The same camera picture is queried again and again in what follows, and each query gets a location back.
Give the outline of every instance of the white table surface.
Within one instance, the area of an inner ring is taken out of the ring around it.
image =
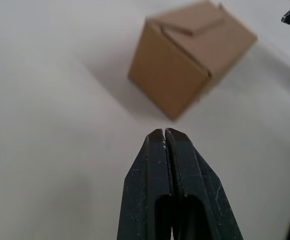
[[[184,2],[0,1],[0,240],[116,239],[125,175],[165,127],[220,177],[245,240],[284,239],[290,1],[224,1],[260,41],[171,122],[126,74],[144,17]]]

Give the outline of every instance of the white surface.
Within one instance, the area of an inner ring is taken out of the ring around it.
[[[146,134],[165,127],[218,174],[245,240],[284,239],[290,67],[267,39],[290,27],[252,20],[266,1],[228,2],[260,43],[172,123],[126,73],[144,16],[182,2],[0,1],[0,240],[115,239],[124,177]]]

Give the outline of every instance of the box lid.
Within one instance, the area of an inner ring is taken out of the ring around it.
[[[221,6],[209,1],[151,19],[175,45],[207,69],[222,74],[257,37]]]

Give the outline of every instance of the brown cardboard box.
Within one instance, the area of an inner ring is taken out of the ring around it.
[[[256,40],[221,6],[200,2],[145,21],[128,77],[176,119]]]

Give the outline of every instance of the cardboard box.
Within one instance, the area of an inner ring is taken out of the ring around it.
[[[128,77],[174,120],[256,40],[222,6],[200,2],[145,21]]]

